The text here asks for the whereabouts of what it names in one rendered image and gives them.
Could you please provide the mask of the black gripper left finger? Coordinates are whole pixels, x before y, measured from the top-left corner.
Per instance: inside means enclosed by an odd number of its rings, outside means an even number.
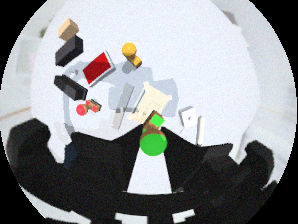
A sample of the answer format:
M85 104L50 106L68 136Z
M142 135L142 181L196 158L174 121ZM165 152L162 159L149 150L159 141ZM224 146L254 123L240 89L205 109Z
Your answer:
M114 165L117 168L122 192L128 192L130 177L140 149L141 136L142 124L140 123L132 131L112 141L98 139L96 136L85 135L82 132L72 132L71 141L77 155L80 153L89 159Z

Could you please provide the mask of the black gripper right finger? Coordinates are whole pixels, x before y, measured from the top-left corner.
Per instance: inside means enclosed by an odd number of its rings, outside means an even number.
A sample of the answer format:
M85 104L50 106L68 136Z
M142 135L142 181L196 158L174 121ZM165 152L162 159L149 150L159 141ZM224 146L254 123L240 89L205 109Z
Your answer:
M205 160L230 155L230 151L233 151L234 144L230 143L198 147L182 139L176 132L169 131L165 125L161 125L161 132L164 132L166 143L168 143L164 151L164 159L172 193L180 192L180 190L184 192L182 185L192 179Z

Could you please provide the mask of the beige cube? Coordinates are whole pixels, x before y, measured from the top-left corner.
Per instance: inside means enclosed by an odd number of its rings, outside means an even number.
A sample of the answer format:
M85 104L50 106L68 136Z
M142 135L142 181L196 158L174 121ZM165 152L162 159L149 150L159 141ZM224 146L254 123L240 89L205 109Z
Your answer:
M60 26L57 31L59 31L59 39L67 41L72 39L72 36L77 35L78 26L73 20L68 18L68 20L65 20L63 26Z

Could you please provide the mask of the red ink pad in grey tin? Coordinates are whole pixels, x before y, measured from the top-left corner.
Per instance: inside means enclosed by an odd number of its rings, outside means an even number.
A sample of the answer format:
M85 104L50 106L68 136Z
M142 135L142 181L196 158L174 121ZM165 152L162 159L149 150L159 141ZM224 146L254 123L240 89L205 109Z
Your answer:
M80 69L82 77L84 77L85 83L89 88L100 83L100 80L104 79L105 76L108 76L110 72L116 69L114 63L112 63L112 57L109 56L109 52L105 51L104 48L97 56L94 56L88 64L85 64L84 67Z

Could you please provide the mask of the grey flat bar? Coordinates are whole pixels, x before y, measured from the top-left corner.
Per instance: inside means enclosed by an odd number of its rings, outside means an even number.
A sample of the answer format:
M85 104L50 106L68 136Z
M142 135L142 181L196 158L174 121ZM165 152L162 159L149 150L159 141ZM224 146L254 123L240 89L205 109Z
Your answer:
M121 93L121 97L120 97L120 101L118 101L116 113L114 113L114 116L113 116L112 128L117 129L117 131L121 127L122 116L124 116L126 107L128 107L128 103L130 100L130 96L132 96L133 89L134 89L133 85L129 85L128 83L125 83L124 91L122 91Z

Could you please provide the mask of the pass rubber stamp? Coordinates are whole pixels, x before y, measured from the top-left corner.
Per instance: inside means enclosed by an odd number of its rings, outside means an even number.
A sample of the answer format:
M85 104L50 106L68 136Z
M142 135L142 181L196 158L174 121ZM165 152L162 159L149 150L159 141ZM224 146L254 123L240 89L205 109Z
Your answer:
M157 113L152 111L148 119L142 123L142 136L140 139L141 151L146 153L146 156L161 155L166 149L166 137L164 132L161 132L161 124L165 119Z

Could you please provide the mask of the wooden stamp with red top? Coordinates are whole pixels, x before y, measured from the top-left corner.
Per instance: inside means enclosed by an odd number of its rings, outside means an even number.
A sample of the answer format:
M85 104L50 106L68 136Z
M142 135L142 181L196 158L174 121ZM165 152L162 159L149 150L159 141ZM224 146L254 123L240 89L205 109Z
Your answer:
M78 115L84 116L88 113L89 109L93 112L100 112L102 105L100 103L96 103L93 99L86 100L86 104L78 104L76 112Z

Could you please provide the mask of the white square box with small button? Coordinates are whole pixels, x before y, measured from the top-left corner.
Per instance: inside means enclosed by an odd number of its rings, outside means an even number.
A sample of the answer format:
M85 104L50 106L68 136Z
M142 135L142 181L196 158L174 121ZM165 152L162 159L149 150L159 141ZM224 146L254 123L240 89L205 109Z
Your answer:
M197 124L196 107L190 107L182 109L180 112L182 127L188 128L190 125Z

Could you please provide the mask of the yellow rubber stamp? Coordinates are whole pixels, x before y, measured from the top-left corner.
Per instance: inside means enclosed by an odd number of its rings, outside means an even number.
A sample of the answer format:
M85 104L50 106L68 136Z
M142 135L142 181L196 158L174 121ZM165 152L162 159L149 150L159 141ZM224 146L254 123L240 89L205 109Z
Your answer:
M125 43L121 48L122 55L126 57L126 60L129 60L134 67L138 68L142 64L142 61L138 59L136 55L137 47L133 43Z

